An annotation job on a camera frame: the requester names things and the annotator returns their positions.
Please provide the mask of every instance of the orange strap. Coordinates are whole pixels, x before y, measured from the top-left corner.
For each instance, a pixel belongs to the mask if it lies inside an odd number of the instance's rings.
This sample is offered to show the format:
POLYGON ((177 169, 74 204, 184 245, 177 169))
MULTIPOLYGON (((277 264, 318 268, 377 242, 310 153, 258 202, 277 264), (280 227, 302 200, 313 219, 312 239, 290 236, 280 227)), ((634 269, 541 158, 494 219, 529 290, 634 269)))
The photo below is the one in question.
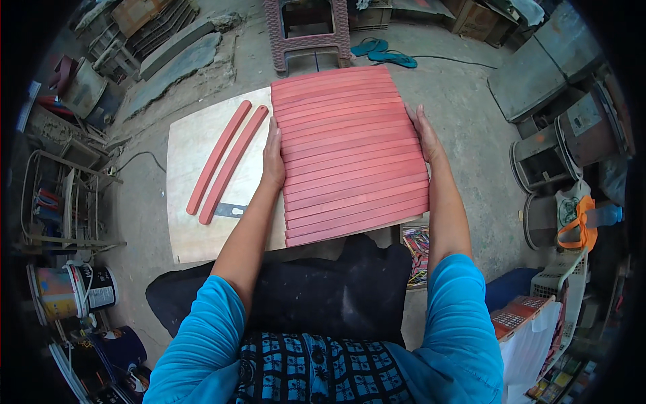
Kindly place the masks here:
POLYGON ((588 252, 592 251, 592 248, 597 242, 597 229, 588 229, 585 227, 585 224, 588 222, 588 215, 585 212, 590 209, 594 209, 594 199, 592 199, 590 195, 585 195, 583 198, 581 198, 581 201, 576 206, 577 217, 567 226, 564 226, 562 229, 560 229, 559 233, 556 235, 556 242, 558 242, 561 247, 568 250, 580 250, 584 246, 587 246, 588 252), (574 242, 561 242, 561 234, 574 229, 576 226, 579 226, 581 232, 581 240, 574 242))

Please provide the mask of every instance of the rubber sandal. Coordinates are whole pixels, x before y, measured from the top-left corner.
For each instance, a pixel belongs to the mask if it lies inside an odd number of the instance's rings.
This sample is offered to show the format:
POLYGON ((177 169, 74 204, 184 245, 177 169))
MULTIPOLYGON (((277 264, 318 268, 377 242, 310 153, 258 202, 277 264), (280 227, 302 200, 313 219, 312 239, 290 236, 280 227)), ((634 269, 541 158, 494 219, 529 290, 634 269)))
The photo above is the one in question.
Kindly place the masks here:
POLYGON ((368 52, 383 52, 388 49, 388 42, 375 37, 364 38, 356 47, 351 47, 350 52, 355 56, 365 56, 368 52))
POLYGON ((398 50, 387 50, 386 52, 368 52, 368 59, 381 63, 394 63, 409 69, 417 67, 417 61, 410 56, 404 55, 398 50))

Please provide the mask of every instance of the plastic stool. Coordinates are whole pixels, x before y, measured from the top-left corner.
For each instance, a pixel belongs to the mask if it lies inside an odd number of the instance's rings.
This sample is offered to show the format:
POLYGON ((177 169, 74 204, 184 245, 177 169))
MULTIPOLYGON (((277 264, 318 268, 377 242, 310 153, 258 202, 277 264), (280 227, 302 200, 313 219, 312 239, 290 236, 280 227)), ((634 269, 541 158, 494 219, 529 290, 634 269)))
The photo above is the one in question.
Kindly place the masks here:
POLYGON ((298 0, 264 0, 267 29, 271 42, 271 57, 278 77, 289 76, 287 61, 296 56, 316 53, 335 53, 339 67, 350 66, 350 32, 346 0, 329 0, 333 16, 332 34, 318 34, 286 38, 281 9, 298 0))

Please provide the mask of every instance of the plastic bottle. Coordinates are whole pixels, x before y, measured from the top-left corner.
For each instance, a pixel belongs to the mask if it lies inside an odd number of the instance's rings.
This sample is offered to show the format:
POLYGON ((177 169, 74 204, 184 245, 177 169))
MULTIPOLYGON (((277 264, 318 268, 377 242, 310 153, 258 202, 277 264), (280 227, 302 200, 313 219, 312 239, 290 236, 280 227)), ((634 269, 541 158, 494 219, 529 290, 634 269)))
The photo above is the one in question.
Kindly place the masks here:
POLYGON ((586 212, 588 222, 586 228, 594 229, 599 226, 611 226, 623 220, 623 210, 621 206, 607 205, 597 209, 591 209, 586 212))

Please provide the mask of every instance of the hand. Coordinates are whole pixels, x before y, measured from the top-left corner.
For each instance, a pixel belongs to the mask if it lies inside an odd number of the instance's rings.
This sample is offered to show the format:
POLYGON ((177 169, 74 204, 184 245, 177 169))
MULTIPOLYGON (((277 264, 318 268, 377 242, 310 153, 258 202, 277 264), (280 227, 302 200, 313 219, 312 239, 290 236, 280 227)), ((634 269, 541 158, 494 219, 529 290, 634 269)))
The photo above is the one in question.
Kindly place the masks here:
POLYGON ((282 188, 285 182, 285 163, 280 156, 280 139, 282 133, 273 116, 269 119, 269 135, 262 151, 262 179, 275 183, 282 188))
POLYGON ((404 103, 404 106, 406 107, 408 117, 413 122, 413 126, 415 126, 415 131, 417 131, 417 137, 419 137, 419 142, 422 145, 424 160, 430 163, 442 151, 442 144, 440 144, 437 134, 431 124, 428 123, 428 119, 426 119, 424 106, 421 104, 418 105, 416 111, 413 111, 407 102, 404 103))

